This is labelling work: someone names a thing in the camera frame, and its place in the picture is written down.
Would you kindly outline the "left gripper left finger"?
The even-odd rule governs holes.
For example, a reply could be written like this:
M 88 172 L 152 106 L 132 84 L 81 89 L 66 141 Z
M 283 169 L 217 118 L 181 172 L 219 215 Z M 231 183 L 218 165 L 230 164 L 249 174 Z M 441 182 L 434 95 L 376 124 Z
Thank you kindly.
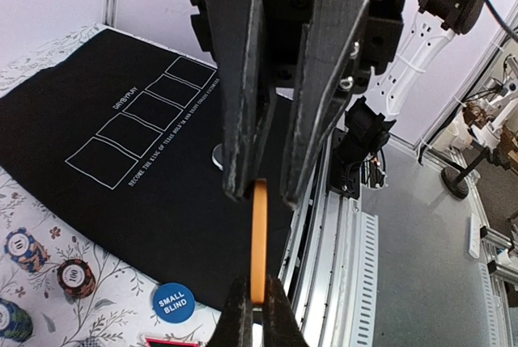
M 245 278 L 238 277 L 223 305 L 208 347 L 247 347 L 253 345 L 253 306 Z

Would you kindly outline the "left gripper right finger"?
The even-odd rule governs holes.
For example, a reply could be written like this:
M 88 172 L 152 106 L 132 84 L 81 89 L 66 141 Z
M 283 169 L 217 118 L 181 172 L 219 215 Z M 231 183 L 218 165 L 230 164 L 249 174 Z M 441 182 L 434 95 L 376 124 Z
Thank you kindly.
M 264 346 L 306 345 L 291 303 L 285 294 L 282 283 L 276 277 L 267 277 L 262 314 Z

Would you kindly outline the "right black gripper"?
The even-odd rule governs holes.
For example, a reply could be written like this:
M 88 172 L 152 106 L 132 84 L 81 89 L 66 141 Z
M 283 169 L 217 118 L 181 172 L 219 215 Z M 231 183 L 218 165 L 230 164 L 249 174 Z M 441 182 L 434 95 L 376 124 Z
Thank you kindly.
M 213 51 L 219 69 L 223 191 L 234 201 L 251 193 L 273 120 L 266 16 L 275 84 L 294 87 L 279 190 L 282 201 L 296 209 L 323 141 L 345 107 L 346 97 L 337 89 L 366 18 L 353 73 L 358 94 L 395 58 L 405 0 L 190 2 L 198 9 L 191 23 L 200 47 Z

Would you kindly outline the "blue small blind button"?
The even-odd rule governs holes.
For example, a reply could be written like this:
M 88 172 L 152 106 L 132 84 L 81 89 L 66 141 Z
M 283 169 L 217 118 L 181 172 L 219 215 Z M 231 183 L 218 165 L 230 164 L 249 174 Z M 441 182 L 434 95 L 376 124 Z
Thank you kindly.
M 169 282 L 159 286 L 154 292 L 152 307 L 161 320 L 180 324 L 193 315 L 196 300 L 188 287 L 177 282 Z

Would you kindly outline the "orange big blind button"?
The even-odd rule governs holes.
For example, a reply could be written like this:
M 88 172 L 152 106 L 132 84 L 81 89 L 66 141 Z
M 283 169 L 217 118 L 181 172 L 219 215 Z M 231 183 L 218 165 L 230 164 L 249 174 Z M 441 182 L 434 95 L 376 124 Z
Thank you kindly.
M 253 305 L 265 301 L 266 266 L 268 237 L 268 190 L 265 179 L 257 179 L 254 184 L 251 262 L 250 262 L 250 299 Z

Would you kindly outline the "clear round dealer button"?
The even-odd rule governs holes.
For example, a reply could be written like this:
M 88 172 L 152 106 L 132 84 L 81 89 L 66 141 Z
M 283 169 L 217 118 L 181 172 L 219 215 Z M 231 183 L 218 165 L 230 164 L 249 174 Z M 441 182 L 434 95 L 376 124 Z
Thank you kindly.
M 223 145 L 219 143 L 214 147 L 211 154 L 212 163 L 220 170 L 223 170 Z

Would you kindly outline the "green blue 50 chip stack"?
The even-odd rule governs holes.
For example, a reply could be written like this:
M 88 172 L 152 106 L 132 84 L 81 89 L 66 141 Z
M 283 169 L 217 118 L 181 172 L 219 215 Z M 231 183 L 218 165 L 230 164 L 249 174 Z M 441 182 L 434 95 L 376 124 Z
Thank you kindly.
M 33 334 L 31 316 L 15 303 L 1 299 L 1 337 L 17 342 L 27 341 Z

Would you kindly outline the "blue orange 10 chip stack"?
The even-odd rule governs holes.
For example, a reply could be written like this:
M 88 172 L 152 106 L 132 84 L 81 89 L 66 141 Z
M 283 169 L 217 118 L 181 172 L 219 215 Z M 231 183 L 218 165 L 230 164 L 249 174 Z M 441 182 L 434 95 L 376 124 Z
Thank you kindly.
M 28 273 L 40 272 L 49 261 L 49 254 L 43 245 L 25 227 L 20 227 L 6 236 L 4 252 Z

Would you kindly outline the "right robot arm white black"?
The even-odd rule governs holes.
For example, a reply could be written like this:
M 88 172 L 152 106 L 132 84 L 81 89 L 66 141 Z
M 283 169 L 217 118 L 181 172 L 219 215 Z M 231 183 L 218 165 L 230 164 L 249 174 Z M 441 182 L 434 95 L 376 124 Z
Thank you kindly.
M 483 0 L 190 0 L 197 40 L 219 69 L 223 191 L 245 199 L 258 176 L 277 88 L 293 91 L 280 194 L 296 207 L 336 124 L 329 187 L 358 198 L 366 158 L 387 143 L 410 89 Z

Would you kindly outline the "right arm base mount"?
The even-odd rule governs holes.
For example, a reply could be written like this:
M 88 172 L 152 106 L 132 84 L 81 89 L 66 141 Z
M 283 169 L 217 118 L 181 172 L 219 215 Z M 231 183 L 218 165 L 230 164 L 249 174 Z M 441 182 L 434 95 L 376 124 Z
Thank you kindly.
M 367 156 L 375 154 L 388 142 L 394 121 L 376 114 L 361 97 L 345 115 L 343 131 L 332 133 L 327 189 L 346 198 L 359 199 L 360 170 Z

